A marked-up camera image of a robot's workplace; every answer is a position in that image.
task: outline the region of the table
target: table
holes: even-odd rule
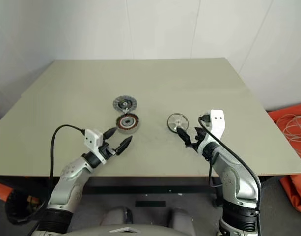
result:
[[[68,123],[105,131],[121,114],[120,95],[137,100],[139,130],[127,150],[95,172],[101,177],[200,177],[208,162],[169,131],[170,114],[197,118],[223,109],[222,140],[258,175],[301,173],[301,160],[226,59],[54,61],[0,121],[0,175],[49,175],[50,139]],[[127,135],[116,133],[110,145]],[[87,152],[83,136],[62,129],[55,140],[54,176]]]

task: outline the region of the black cable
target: black cable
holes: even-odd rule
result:
[[[54,131],[54,133],[52,135],[52,138],[51,138],[51,144],[50,144],[50,176],[49,176],[49,183],[48,183],[48,194],[47,194],[47,198],[45,199],[45,201],[43,202],[43,204],[39,207],[39,209],[33,215],[36,215],[38,212],[41,212],[41,211],[45,210],[47,208],[48,202],[50,200],[51,193],[52,193],[52,185],[53,185],[53,163],[54,163],[53,152],[54,152],[54,141],[55,141],[56,134],[63,127],[71,127],[71,128],[74,128],[74,129],[80,131],[83,135],[85,134],[85,130],[84,129],[80,129],[80,128],[76,127],[76,126],[69,125],[69,124],[63,124],[63,125],[59,126]],[[39,225],[39,221],[30,230],[28,236],[32,235],[32,233],[35,231],[35,229],[38,227],[38,225]]]
[[[202,123],[201,118],[198,118],[198,122],[201,125],[201,127],[211,136],[213,137],[221,146],[223,146],[231,155],[233,155],[241,164],[248,170],[248,172],[253,177],[256,185],[257,185],[257,191],[258,191],[258,201],[257,201],[257,211],[260,210],[261,200],[262,200],[262,193],[261,193],[261,185],[260,181],[257,177],[257,175],[252,171],[252,169],[236,154],[234,153],[230,148],[228,148],[223,142],[221,142],[216,136],[214,136]],[[262,235],[262,228],[260,223],[260,213],[257,214],[257,227],[258,227],[258,233],[259,236]]]
[[[211,177],[212,169],[213,169],[212,158],[210,158],[210,160],[209,160],[208,184],[209,184],[209,186],[212,187],[212,188],[218,188],[218,187],[221,187],[221,186],[222,186],[222,183],[217,184],[217,185],[214,185],[213,180],[212,180],[212,177]]]
[[[30,196],[29,207],[30,207],[30,211],[33,212],[33,207],[32,207],[32,196]]]

